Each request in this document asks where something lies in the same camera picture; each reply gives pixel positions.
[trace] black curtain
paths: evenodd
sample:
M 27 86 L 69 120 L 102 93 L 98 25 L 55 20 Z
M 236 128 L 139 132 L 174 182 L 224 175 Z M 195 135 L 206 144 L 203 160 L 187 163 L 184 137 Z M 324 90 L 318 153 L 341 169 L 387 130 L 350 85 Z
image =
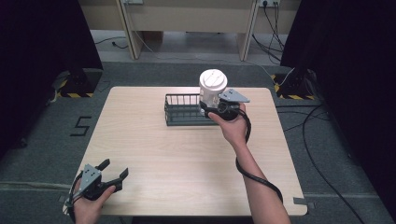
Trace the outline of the black curtain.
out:
M 312 69 L 325 104 L 396 220 L 396 1 L 303 0 L 281 65 Z
M 0 1 L 0 158 L 28 132 L 62 71 L 103 69 L 77 0 Z

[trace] hazard tape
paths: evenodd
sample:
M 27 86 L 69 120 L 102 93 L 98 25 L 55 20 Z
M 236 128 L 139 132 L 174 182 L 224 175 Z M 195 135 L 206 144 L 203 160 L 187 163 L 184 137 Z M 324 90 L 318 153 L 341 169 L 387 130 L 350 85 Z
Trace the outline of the hazard tape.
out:
M 291 100 L 314 100 L 312 95 L 283 95 L 279 94 L 277 97 L 281 99 L 291 99 Z
M 67 80 L 61 83 L 59 87 L 57 97 L 68 97 L 68 98 L 82 98 L 82 97 L 93 97 L 93 92 L 64 92 L 63 88 L 66 85 Z

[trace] table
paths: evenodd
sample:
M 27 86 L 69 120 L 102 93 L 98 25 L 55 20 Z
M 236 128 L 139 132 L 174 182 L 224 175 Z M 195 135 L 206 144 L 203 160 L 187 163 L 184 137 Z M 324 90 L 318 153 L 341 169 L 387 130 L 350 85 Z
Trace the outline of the table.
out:
M 143 43 L 140 31 L 237 33 L 239 56 L 248 54 L 257 0 L 145 0 L 143 5 L 120 4 L 133 57 Z
M 235 88 L 250 103 L 248 146 L 267 178 L 282 191 L 290 216 L 307 212 L 271 92 Z M 105 204 L 103 214 L 117 216 L 250 216 L 235 155 L 219 126 L 165 124 L 166 93 L 199 93 L 199 88 L 115 87 L 92 134 L 80 169 L 110 159 L 103 181 L 126 167 L 123 190 Z

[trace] fingers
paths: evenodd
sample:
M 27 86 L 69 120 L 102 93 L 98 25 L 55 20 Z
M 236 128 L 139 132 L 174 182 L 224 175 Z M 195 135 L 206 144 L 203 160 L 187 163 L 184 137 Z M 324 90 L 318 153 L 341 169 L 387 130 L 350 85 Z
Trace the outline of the fingers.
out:
M 99 204 L 103 205 L 105 201 L 111 196 L 111 194 L 114 193 L 114 190 L 116 190 L 116 186 L 110 186 L 96 201 L 99 202 Z
M 78 189 L 79 189 L 79 185 L 81 184 L 81 178 L 77 181 L 76 186 L 74 188 L 74 194 L 77 193 Z
M 224 120 L 217 114 L 210 112 L 208 116 L 213 119 L 217 124 L 221 124 Z
M 245 113 L 247 112 L 247 107 L 245 106 L 244 103 L 239 103 L 239 108 L 243 111 L 245 111 Z

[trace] forearm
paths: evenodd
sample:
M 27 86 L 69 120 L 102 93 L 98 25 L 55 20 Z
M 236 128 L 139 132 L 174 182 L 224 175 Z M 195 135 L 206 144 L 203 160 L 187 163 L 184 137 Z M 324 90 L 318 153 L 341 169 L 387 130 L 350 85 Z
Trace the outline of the forearm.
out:
M 248 173 L 266 179 L 246 144 L 233 145 L 241 167 Z M 244 176 L 247 198 L 255 224 L 290 223 L 285 207 L 272 189 Z

